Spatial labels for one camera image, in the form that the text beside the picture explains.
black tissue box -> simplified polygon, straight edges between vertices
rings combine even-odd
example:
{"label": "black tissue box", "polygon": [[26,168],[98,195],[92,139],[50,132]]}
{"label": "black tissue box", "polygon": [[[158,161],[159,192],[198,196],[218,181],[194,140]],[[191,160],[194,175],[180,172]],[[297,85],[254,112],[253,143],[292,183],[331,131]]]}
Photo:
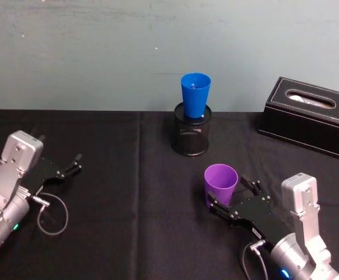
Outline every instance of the black tissue box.
{"label": "black tissue box", "polygon": [[258,131],[339,158],[339,92],[280,77]]}

cable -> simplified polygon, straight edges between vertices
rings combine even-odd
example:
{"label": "cable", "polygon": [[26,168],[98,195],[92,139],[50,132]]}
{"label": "cable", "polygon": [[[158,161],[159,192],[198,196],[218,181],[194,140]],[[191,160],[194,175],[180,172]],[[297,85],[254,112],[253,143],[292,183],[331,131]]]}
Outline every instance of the cable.
{"label": "cable", "polygon": [[247,248],[249,248],[252,244],[253,244],[253,242],[247,244],[247,245],[243,248],[243,251],[242,251],[242,268],[243,268],[244,274],[246,274],[247,280],[251,280],[251,278],[250,278],[250,276],[249,276],[249,274],[248,274],[248,272],[247,272],[246,264],[244,263],[244,255],[245,255],[245,253],[246,253],[246,251],[247,251]]}
{"label": "cable", "polygon": [[[242,251],[242,269],[243,269],[244,274],[246,275],[247,280],[251,280],[251,278],[250,278],[250,275],[249,275],[248,272],[247,272],[246,263],[244,262],[244,256],[245,256],[245,254],[246,254],[247,248],[249,248],[249,247],[250,247],[251,245],[253,245],[253,244],[254,244],[254,242],[251,242],[251,243],[247,244],[247,245],[243,248],[243,251]],[[258,258],[259,258],[259,260],[260,260],[260,262],[261,262],[261,266],[263,267],[263,270],[264,270],[265,280],[268,280],[268,272],[267,272],[267,268],[266,268],[266,266],[265,266],[265,262],[264,262],[264,260],[263,260],[263,258],[262,258],[262,256],[261,256],[260,252],[259,252],[257,249],[252,250],[252,252],[254,252],[254,253],[258,256]]]}
{"label": "cable", "polygon": [[39,226],[40,230],[47,235],[50,235],[50,236],[60,235],[63,231],[65,231],[65,229],[67,228],[67,225],[68,225],[68,209],[67,209],[67,206],[65,205],[63,200],[61,200],[59,197],[57,197],[54,194],[49,194],[47,192],[41,192],[39,195],[41,195],[41,194],[47,195],[49,197],[53,197],[53,198],[56,198],[57,200],[59,200],[59,202],[63,205],[64,210],[65,210],[65,224],[64,224],[64,227],[61,230],[59,230],[58,232],[48,232],[48,231],[46,231],[40,224],[40,218],[41,218],[41,215],[42,215],[42,212],[43,212],[43,209],[44,209],[44,208],[41,208],[39,215],[37,216],[37,225]]}
{"label": "cable", "polygon": [[258,252],[257,256],[261,261],[261,266],[263,267],[263,270],[264,270],[265,280],[268,280],[268,272],[267,272],[267,268],[265,267],[265,262],[263,260],[263,257],[261,256],[260,252]]}

table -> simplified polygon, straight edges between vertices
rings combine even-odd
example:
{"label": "table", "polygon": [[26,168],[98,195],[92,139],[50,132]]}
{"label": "table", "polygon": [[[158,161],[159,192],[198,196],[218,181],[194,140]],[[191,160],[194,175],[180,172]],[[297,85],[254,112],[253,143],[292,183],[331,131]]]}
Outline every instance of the table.
{"label": "table", "polygon": [[[66,231],[43,235],[32,208],[0,249],[0,279],[244,279],[237,250],[253,237],[204,203],[203,172],[214,163],[260,179],[278,210],[283,180],[315,176],[321,236],[339,271],[339,159],[259,135],[260,117],[214,113],[208,151],[184,157],[170,146],[171,112],[0,110],[0,154],[16,130],[44,134],[44,155],[59,165],[83,154],[62,197]],[[276,270],[268,265],[271,279]],[[263,278],[258,263],[249,271]]]}

wall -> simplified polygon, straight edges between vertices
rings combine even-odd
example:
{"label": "wall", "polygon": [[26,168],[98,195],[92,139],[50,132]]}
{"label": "wall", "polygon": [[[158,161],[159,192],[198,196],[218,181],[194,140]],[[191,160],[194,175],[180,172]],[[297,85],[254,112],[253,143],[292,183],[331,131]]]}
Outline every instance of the wall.
{"label": "wall", "polygon": [[339,0],[0,0],[0,109],[261,111],[279,76],[339,90]]}

blue indicator light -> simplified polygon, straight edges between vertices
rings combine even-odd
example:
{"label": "blue indicator light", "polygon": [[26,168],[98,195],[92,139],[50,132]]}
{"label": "blue indicator light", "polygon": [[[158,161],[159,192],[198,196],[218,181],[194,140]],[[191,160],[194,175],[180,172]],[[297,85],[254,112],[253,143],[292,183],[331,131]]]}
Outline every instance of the blue indicator light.
{"label": "blue indicator light", "polygon": [[286,278],[290,279],[290,275],[288,274],[287,271],[285,271],[284,269],[282,269],[281,272],[282,272],[282,274],[283,274]]}

